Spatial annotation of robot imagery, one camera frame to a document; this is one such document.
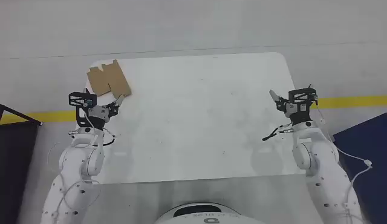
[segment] dark blue panel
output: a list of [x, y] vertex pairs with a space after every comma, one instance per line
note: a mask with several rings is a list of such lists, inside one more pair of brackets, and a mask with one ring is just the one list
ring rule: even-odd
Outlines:
[[[387, 223], [387, 113], [334, 135], [342, 151], [369, 159], [372, 169], [356, 178], [354, 188], [363, 212], [373, 224]], [[352, 179], [367, 168], [361, 160], [340, 154], [340, 161]]]

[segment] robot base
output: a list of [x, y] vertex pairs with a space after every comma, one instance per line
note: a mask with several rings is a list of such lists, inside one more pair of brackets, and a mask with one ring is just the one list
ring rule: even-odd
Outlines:
[[178, 206], [162, 215], [155, 224], [181, 223], [264, 224], [257, 220], [241, 216], [229, 207], [215, 203], [191, 203]]

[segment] concrete floor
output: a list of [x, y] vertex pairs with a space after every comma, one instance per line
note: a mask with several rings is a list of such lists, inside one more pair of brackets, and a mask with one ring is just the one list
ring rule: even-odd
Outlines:
[[[0, 0], [0, 102], [23, 112], [72, 110], [68, 93], [82, 89], [88, 66], [101, 59], [259, 51], [283, 54], [294, 85], [313, 84], [320, 97], [386, 94], [386, 4], [387, 0]], [[385, 110], [323, 112], [333, 134]], [[68, 130], [65, 124], [53, 126], [51, 133]], [[53, 178], [30, 175], [40, 183], [49, 184]], [[29, 191], [45, 194], [43, 188], [27, 189], [27, 196]], [[24, 205], [21, 223], [36, 216], [33, 200]]]

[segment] white cable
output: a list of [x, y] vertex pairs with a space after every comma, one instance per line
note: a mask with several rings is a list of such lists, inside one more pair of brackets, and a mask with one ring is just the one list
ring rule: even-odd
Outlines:
[[[319, 113], [320, 113], [320, 116], [321, 116], [321, 121], [320, 121], [320, 122], [322, 123], [322, 125], [325, 125], [325, 119], [324, 119], [324, 116], [322, 115], [322, 112], [321, 112], [321, 110], [320, 110], [320, 108], [319, 108], [318, 105], [317, 105], [317, 109], [318, 109], [318, 111], [319, 111]], [[330, 140], [331, 142], [333, 142], [331, 136], [330, 136], [329, 133], [328, 133], [328, 131], [325, 131], [325, 134], [328, 136], [329, 140]], [[364, 162], [365, 165], [367, 165], [367, 169], [358, 172], [358, 173], [353, 177], [353, 179], [351, 180], [350, 187], [348, 188], [348, 190], [347, 190], [346, 193], [345, 193], [345, 202], [344, 202], [343, 204], [347, 204], [347, 211], [348, 211], [348, 214], [346, 214], [346, 216], [347, 216], [347, 217], [356, 217], [356, 216], [354, 216], [354, 215], [351, 214], [350, 209], [348, 208], [348, 200], [349, 200], [349, 198], [350, 198], [350, 192], [351, 192], [351, 189], [353, 189], [353, 185], [354, 185], [354, 182], [355, 182], [356, 178], [357, 178], [359, 175], [361, 175], [361, 174], [367, 172], [368, 170], [370, 170], [370, 169], [372, 168], [372, 166], [371, 166], [371, 165], [372, 165], [372, 162], [371, 162], [370, 160], [368, 160], [368, 159], [363, 159], [363, 158], [361, 158], [361, 157], [356, 157], [356, 156], [350, 155], [350, 154], [348, 154], [348, 153], [342, 151], [342, 150], [341, 150], [340, 148], [338, 148], [337, 146], [335, 146], [335, 147], [336, 147], [336, 149], [337, 149], [339, 152], [341, 152], [342, 154], [347, 155], [348, 157], [352, 157], [352, 158], [357, 159], [357, 160], [361, 160], [361, 161]], [[356, 218], [359, 219], [359, 220], [361, 220], [363, 223], [366, 223], [363, 219], [361, 219], [361, 218], [359, 218], [359, 217], [356, 217]]]
[[98, 138], [98, 135], [96, 134], [96, 128], [94, 127], [93, 123], [91, 123], [91, 121], [89, 120], [89, 117], [86, 115], [85, 113], [85, 118], [86, 120], [90, 123], [90, 125], [93, 127], [93, 133], [94, 133], [94, 138], [92, 139], [92, 141], [86, 146], [90, 146], [90, 145], [94, 145], [94, 143], [96, 142], [97, 138]]
[[[61, 180], [62, 180], [62, 186], [63, 186], [63, 188], [64, 188], [64, 185], [65, 185], [65, 182], [64, 182], [64, 178], [63, 178], [63, 175], [62, 175], [62, 173], [59, 173], [59, 175], [60, 175], [60, 178], [61, 178]], [[57, 208], [56, 208], [56, 211], [55, 211], [55, 213], [56, 213], [56, 218], [58, 217], [58, 215], [59, 215], [59, 208], [60, 208], [60, 205], [62, 204], [62, 202], [64, 202], [65, 204], [66, 204], [66, 206], [69, 208], [69, 209], [71, 209], [71, 210], [74, 210], [69, 204], [68, 204], [68, 202], [66, 201], [66, 195], [67, 195], [67, 193], [72, 189], [72, 187], [74, 187], [74, 186], [76, 186], [78, 183], [81, 183], [81, 182], [84, 182], [84, 183], [87, 183], [87, 182], [96, 182], [96, 183], [98, 183], [99, 185], [100, 185], [100, 182], [98, 182], [97, 180], [93, 180], [93, 179], [90, 179], [90, 180], [83, 180], [83, 179], [81, 179], [81, 180], [79, 180], [79, 181], [77, 181], [77, 182], [75, 182], [75, 183], [73, 183], [65, 192], [64, 192], [64, 194], [63, 194], [63, 197], [60, 199], [60, 201], [59, 201], [59, 203], [58, 203], [58, 206], [57, 206]], [[86, 209], [86, 208], [88, 208], [88, 207], [90, 207], [92, 204], [94, 204], [94, 202], [99, 198], [99, 196], [101, 195], [101, 192], [102, 192], [102, 189], [101, 189], [101, 187], [100, 187], [100, 190], [99, 190], [99, 193], [98, 193], [98, 195], [96, 196], [96, 198], [92, 201], [92, 202], [90, 202], [90, 204], [88, 204], [87, 206], [84, 206], [84, 207], [82, 207], [82, 208], [78, 208], [78, 209], [76, 209], [77, 211], [81, 211], [81, 210], [83, 210], [83, 209]]]
[[55, 144], [50, 148], [50, 150], [48, 150], [48, 154], [47, 154], [47, 162], [46, 162], [46, 164], [47, 164], [48, 169], [51, 170], [52, 172], [56, 172], [56, 170], [54, 170], [52, 167], [50, 167], [50, 164], [48, 163], [48, 160], [50, 159], [50, 154], [51, 154], [52, 149], [53, 149], [56, 145], [58, 145], [58, 144], [60, 144], [60, 142], [55, 143]]

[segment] black panel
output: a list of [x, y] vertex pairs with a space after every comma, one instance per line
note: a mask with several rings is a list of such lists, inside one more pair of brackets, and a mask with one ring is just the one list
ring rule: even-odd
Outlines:
[[178, 209], [174, 217], [183, 216], [186, 214], [200, 213], [200, 212], [222, 212], [218, 207], [213, 205], [193, 205]]
[[[372, 162], [372, 169], [356, 178], [354, 189], [362, 211], [373, 224], [387, 223], [385, 132], [387, 132], [387, 113], [333, 135], [335, 144], [342, 151]], [[350, 179], [367, 168], [363, 161], [341, 153], [340, 162]]]
[[37, 128], [31, 122], [0, 125], [0, 223], [17, 221]]

